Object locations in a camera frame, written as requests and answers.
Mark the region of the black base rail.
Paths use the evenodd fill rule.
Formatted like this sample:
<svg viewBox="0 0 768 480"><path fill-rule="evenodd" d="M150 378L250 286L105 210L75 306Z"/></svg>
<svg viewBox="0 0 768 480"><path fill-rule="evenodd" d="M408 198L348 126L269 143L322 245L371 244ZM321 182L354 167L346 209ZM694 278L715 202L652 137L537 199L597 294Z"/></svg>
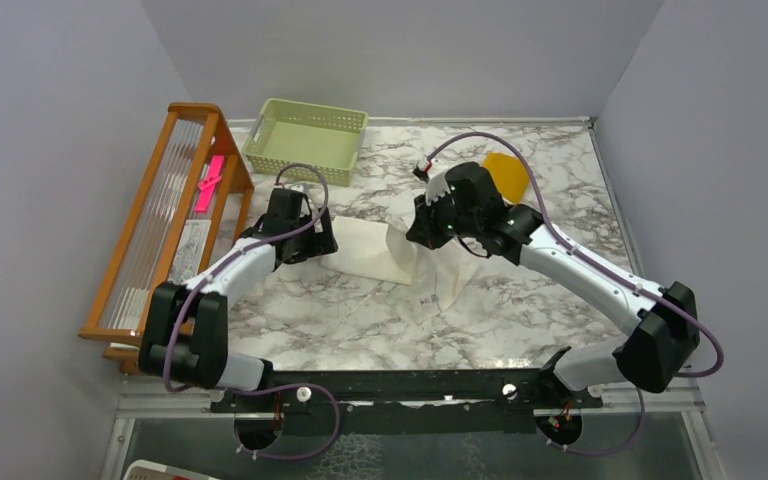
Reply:
<svg viewBox="0 0 768 480"><path fill-rule="evenodd" d="M272 386L289 391L246 397L228 392L211 404L238 425L286 435L532 434L535 419L602 407L588 392L552 400L538 390L536 368L485 370L277 371Z"/></svg>

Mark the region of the pink plastic clip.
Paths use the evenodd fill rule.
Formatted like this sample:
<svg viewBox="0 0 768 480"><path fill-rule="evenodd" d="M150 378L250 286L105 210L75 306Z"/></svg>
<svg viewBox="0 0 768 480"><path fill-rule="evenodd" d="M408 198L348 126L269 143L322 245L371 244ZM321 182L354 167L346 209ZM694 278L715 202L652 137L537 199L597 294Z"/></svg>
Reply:
<svg viewBox="0 0 768 480"><path fill-rule="evenodd" d="M197 183L198 196L193 207L194 213L205 214L209 211L214 193L222 180L224 163L224 156L212 156L207 172Z"/></svg>

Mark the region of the white towel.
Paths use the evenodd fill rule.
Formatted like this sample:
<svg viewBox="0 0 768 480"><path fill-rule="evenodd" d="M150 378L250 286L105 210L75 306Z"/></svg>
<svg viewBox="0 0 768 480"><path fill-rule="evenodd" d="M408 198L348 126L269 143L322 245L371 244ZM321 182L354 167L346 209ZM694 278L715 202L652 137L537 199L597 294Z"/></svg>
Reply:
<svg viewBox="0 0 768 480"><path fill-rule="evenodd" d="M331 221L335 253L321 258L329 270L382 281L398 315L420 322L445 312L473 278L478 265L462 248L448 243L428 250L406 239L405 224L336 216Z"/></svg>

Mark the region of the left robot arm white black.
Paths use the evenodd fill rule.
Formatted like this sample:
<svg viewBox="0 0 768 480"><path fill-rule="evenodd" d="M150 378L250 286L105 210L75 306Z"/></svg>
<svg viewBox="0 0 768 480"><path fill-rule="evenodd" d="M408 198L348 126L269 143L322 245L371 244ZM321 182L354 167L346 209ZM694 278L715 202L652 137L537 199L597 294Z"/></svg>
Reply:
<svg viewBox="0 0 768 480"><path fill-rule="evenodd" d="M326 205L307 194L272 190L266 212L216 263L184 283L153 291L138 353L141 372L178 392L189 387L233 389L258 411L273 401L269 361L229 349L230 309L282 265L333 254L338 244Z"/></svg>

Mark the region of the yellow folded towel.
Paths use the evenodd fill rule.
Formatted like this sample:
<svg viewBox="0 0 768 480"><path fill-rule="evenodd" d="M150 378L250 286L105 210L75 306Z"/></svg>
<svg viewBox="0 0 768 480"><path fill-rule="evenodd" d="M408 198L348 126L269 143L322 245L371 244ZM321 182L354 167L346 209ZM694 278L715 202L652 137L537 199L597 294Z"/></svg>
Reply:
<svg viewBox="0 0 768 480"><path fill-rule="evenodd" d="M498 192L506 202L522 202L530 185L530 176L518 158L492 152L486 155L482 166L488 170Z"/></svg>

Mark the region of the wooden rack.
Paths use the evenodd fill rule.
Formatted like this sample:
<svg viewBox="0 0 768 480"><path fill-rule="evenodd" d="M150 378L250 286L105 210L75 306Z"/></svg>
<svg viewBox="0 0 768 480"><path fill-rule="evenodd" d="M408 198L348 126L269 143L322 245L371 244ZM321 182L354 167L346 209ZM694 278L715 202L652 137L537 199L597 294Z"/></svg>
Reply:
<svg viewBox="0 0 768 480"><path fill-rule="evenodd" d="M209 211L197 214L197 183L213 155L225 157L222 180ZM148 303L154 288L167 280L185 221L212 221L200 273L222 253L222 233L236 236L245 227L254 191L221 109L210 103L170 104L80 337L104 343L104 358L123 374L138 374Z"/></svg>

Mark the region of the green plastic basket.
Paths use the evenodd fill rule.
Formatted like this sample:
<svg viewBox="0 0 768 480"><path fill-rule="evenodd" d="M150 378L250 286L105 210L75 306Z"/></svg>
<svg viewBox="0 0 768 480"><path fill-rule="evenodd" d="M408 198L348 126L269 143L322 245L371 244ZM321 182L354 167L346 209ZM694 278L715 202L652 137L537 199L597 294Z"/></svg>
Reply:
<svg viewBox="0 0 768 480"><path fill-rule="evenodd" d="M243 144L254 170L276 174L291 164L315 167L331 186L347 187L369 115L363 111L270 98Z"/></svg>

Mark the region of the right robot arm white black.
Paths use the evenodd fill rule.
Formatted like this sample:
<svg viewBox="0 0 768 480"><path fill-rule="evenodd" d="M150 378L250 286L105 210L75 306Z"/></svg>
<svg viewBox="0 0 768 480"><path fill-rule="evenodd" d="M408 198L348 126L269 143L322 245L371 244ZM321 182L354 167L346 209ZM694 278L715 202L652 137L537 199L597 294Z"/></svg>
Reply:
<svg viewBox="0 0 768 480"><path fill-rule="evenodd" d="M536 271L605 315L618 341L566 347L541 368L539 398L560 407L590 386L628 381L650 393L666 390L697 348L700 332L686 321L694 293L637 277L551 227L536 209L505 202L489 171L475 162L435 176L413 200L408 241L429 250L451 240L477 241L488 256Z"/></svg>

